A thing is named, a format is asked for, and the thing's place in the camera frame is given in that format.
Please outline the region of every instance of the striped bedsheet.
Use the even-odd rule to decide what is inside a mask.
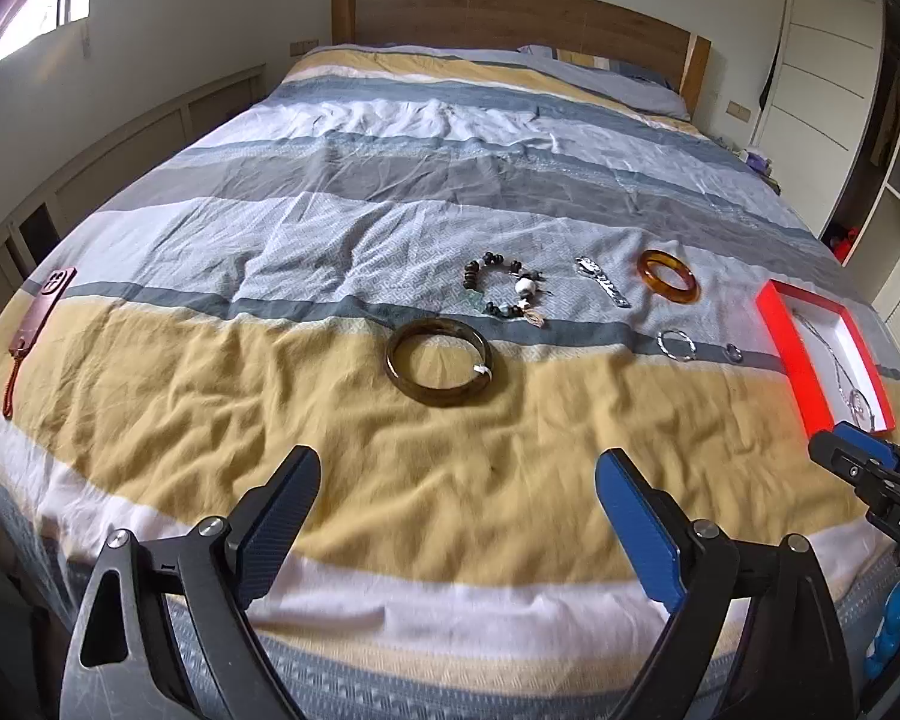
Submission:
[[[864,625],[893,578],[887,544],[807,458],[754,297],[776,278],[847,305],[900,440],[887,330],[793,212],[682,121],[676,95],[566,68],[319,50],[39,266],[0,317],[0,403],[31,295],[51,269],[77,277],[22,366],[12,421],[0,414],[0,515],[65,621],[109,531],[184,533],[304,443],[322,490],[250,618],[312,717],[608,712],[666,620],[594,494],[612,446],[735,538],[806,533],[847,635]],[[697,303],[643,286],[648,247],[691,266]],[[461,269],[487,250],[546,274],[544,328],[467,301]],[[578,255],[634,307],[578,276]],[[494,346],[472,403],[428,408],[386,379],[391,328],[432,314]],[[698,360],[660,354],[669,327]],[[440,375],[455,355],[423,346],[415,365]],[[170,607],[217,716],[189,616]],[[702,700],[744,613],[734,602]]]

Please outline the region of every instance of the red cord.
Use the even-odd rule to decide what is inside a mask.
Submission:
[[[23,355],[13,355],[13,370],[10,372],[10,379],[7,379],[7,388],[4,389],[5,419],[13,416],[13,386],[17,383],[17,373],[20,371],[21,362],[24,362]]]

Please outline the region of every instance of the white bead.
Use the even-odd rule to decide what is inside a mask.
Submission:
[[[519,278],[514,284],[514,290],[521,298],[529,298],[536,292],[536,282],[531,278]]]

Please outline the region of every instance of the open jewelry box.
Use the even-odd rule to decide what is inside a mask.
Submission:
[[[770,279],[757,308],[794,390],[807,436],[840,421],[883,433],[890,402],[850,311],[828,298]]]

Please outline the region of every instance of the wooden headboard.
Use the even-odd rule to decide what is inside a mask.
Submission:
[[[606,56],[655,70],[693,113],[710,41],[599,0],[331,0],[333,42],[449,49],[530,43]]]

